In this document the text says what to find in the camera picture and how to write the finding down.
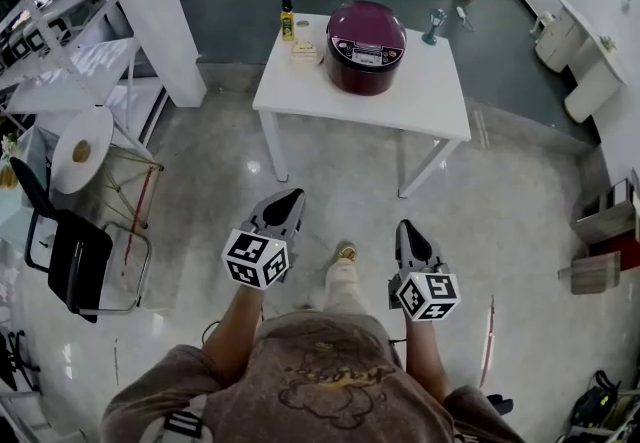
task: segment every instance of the black bag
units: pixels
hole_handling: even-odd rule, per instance
[[[573,406],[571,425],[598,427],[618,401],[620,382],[614,385],[602,370],[598,370],[594,377],[597,386],[590,388]]]

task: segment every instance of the glossy floor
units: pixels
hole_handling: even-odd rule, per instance
[[[302,13],[331,14],[352,0],[293,0]],[[597,142],[591,120],[576,125],[563,101],[569,89],[533,52],[534,19],[518,0],[373,0],[395,11],[410,29],[428,30],[429,12],[449,15],[439,34],[447,37],[465,96],[513,112],[587,143]],[[201,62],[267,62],[278,32],[281,0],[181,0]],[[467,29],[456,6],[469,5]]]
[[[317,306],[335,246],[351,239],[371,313],[402,338],[403,317],[387,309],[386,288],[396,271],[395,228],[409,218],[439,241],[458,274],[462,303],[437,325],[455,385],[479,383],[495,298],[496,346],[484,391],[515,400],[507,419],[526,441],[555,440],[595,370],[630,377],[640,278],[624,275],[617,288],[580,297],[557,280],[579,249],[567,224],[579,193],[571,160],[496,135],[474,137],[401,200],[399,180],[433,146],[429,137],[296,116],[280,122],[286,185],[275,179],[250,96],[210,94],[200,109],[167,107],[152,140],[166,166],[149,221],[154,256],[144,306],[134,313],[91,325],[67,311],[46,276],[20,275],[16,320],[42,367],[57,424],[79,426],[96,441],[114,394],[172,345],[199,345],[236,288],[220,262],[230,230],[256,202],[288,187],[308,196],[299,258],[287,282],[268,291],[265,317]]]

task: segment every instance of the beige shoe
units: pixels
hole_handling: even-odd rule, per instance
[[[338,246],[338,258],[346,258],[347,260],[355,262],[357,256],[358,252],[353,242],[344,241]]]

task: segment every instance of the yellow bottle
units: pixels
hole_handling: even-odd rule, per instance
[[[282,39],[293,41],[293,4],[291,4],[291,0],[282,0],[280,26],[282,27]]]

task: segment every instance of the person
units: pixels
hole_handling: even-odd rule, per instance
[[[202,349],[175,347],[112,400],[101,441],[138,443],[154,420],[200,397],[215,442],[444,442],[467,435],[521,443],[479,390],[452,389],[432,323],[406,319],[402,369],[389,336],[364,308],[355,259],[353,244],[339,247],[322,312],[267,320],[257,333],[264,292],[240,286]]]

